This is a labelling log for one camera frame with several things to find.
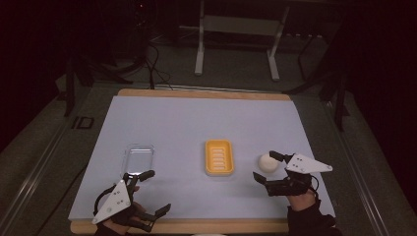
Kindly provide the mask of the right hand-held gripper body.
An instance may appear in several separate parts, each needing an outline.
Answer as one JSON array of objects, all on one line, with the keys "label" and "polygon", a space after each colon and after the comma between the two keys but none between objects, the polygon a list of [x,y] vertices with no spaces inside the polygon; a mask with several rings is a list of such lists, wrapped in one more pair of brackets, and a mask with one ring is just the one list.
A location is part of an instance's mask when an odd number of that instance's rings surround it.
[{"label": "right hand-held gripper body", "polygon": [[312,173],[331,172],[332,166],[315,160],[303,154],[291,154],[292,159],[286,163],[287,176],[282,180],[268,181],[270,190],[268,195],[273,196],[299,196],[308,190],[315,190],[312,185]]}]

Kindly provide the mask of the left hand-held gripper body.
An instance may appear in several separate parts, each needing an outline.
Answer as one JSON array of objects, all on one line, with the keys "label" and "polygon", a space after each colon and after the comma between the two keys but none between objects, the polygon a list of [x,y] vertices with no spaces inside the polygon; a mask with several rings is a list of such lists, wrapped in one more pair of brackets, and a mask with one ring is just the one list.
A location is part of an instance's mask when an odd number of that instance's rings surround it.
[{"label": "left hand-held gripper body", "polygon": [[[97,225],[101,221],[129,207],[134,201],[133,195],[137,190],[137,175],[124,174],[123,178],[113,187],[103,191],[94,203],[94,212],[92,224]],[[145,221],[145,212],[139,213],[143,221],[139,226],[134,228],[151,232],[153,222]]]}]

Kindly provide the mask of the white round soap bar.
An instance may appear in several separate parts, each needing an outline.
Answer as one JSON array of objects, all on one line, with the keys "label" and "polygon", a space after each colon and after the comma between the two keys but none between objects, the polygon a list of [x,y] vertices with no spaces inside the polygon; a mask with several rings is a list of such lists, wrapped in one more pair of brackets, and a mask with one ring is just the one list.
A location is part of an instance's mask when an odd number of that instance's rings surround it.
[{"label": "white round soap bar", "polygon": [[278,168],[279,162],[268,154],[263,154],[259,157],[258,166],[263,172],[272,173]]}]

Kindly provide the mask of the clear plastic container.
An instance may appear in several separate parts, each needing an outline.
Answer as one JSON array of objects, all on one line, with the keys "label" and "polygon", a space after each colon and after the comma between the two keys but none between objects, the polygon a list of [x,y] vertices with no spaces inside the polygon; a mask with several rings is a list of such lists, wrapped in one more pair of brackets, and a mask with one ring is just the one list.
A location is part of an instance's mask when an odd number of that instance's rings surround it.
[{"label": "clear plastic container", "polygon": [[121,174],[140,175],[152,168],[154,147],[132,144],[127,146],[122,162]]}]

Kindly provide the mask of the yellow soap dish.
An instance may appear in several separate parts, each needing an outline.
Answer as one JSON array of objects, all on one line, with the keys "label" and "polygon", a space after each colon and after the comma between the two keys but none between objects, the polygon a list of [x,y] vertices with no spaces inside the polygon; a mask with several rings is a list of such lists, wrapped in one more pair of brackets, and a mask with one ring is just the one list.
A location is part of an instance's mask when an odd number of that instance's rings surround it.
[{"label": "yellow soap dish", "polygon": [[205,144],[206,173],[228,176],[234,172],[232,145],[228,140],[208,140]]}]

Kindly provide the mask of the person's left hand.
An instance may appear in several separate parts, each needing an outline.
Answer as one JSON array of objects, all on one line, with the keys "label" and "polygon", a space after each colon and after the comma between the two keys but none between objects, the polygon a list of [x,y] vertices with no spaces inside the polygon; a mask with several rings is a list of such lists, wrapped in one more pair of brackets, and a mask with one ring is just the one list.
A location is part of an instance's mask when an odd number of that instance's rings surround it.
[{"label": "person's left hand", "polygon": [[140,204],[132,202],[129,207],[101,221],[97,224],[97,226],[102,223],[111,222],[123,226],[128,226],[130,230],[132,227],[139,226],[143,223],[139,217],[139,213],[144,213],[145,211],[146,210]]}]

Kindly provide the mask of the person's right hand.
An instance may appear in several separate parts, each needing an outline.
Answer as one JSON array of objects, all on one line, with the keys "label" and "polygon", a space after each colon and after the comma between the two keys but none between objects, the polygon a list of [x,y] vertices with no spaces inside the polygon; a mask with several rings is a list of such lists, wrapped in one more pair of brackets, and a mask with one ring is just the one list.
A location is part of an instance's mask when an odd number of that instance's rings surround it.
[{"label": "person's right hand", "polygon": [[316,195],[314,192],[308,191],[307,193],[299,196],[287,196],[287,200],[290,203],[290,207],[294,211],[301,211],[315,204]]}]

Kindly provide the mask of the pale blue table mat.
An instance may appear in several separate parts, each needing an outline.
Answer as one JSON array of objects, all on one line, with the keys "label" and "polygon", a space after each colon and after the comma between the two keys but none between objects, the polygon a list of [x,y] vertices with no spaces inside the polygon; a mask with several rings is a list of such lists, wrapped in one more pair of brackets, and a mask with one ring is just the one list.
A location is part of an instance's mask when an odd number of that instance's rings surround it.
[{"label": "pale blue table mat", "polygon": [[[232,144],[234,171],[214,177],[205,170],[205,143]],[[284,197],[271,197],[253,175],[261,155],[311,155],[291,101],[116,96],[92,152],[69,217],[90,220],[97,196],[122,177],[131,144],[154,148],[154,177],[136,201],[148,211],[165,205],[169,219],[283,219]]]}]

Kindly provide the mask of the black metal stand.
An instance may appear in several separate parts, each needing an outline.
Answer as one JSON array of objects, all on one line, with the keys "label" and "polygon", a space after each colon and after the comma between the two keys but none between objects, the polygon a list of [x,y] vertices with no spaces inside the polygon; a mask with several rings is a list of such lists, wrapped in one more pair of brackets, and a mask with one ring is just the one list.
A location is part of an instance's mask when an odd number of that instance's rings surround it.
[{"label": "black metal stand", "polygon": [[330,41],[318,66],[307,77],[307,81],[301,86],[285,90],[283,93],[298,94],[315,85],[322,85],[319,99],[322,102],[331,103],[333,97],[336,96],[335,102],[332,104],[334,106],[333,121],[337,129],[343,132],[347,71],[341,65],[340,57],[336,53],[338,47],[339,39],[335,36]]}]

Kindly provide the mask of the black tripod stand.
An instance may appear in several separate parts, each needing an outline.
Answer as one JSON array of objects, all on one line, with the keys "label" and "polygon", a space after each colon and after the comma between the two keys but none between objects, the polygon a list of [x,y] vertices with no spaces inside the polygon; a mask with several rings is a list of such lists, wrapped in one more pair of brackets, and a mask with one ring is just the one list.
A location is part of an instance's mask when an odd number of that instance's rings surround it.
[{"label": "black tripod stand", "polygon": [[126,67],[109,69],[108,67],[105,67],[104,65],[92,60],[86,55],[71,52],[65,69],[65,90],[61,91],[58,95],[58,99],[63,100],[66,104],[64,116],[69,117],[75,108],[75,79],[78,79],[82,86],[91,87],[94,83],[92,71],[96,71],[103,75],[105,78],[108,78],[118,84],[130,85],[132,81],[128,81],[122,78],[121,75],[133,72],[139,67],[140,64],[134,62],[133,64]]}]

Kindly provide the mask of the white metal stand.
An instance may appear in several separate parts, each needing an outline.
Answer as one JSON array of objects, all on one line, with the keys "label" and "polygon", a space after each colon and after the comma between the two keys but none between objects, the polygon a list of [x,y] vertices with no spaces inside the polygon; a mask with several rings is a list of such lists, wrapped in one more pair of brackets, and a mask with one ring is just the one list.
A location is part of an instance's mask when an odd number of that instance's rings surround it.
[{"label": "white metal stand", "polygon": [[286,24],[289,12],[290,7],[286,6],[280,15],[280,19],[277,21],[207,15],[205,13],[205,0],[200,0],[199,41],[194,71],[195,75],[201,76],[204,71],[205,32],[214,31],[273,36],[273,45],[267,50],[268,66],[271,79],[276,82],[279,81],[280,75],[278,73],[277,63],[275,61],[275,54],[278,48],[278,44],[282,38],[284,26]]}]

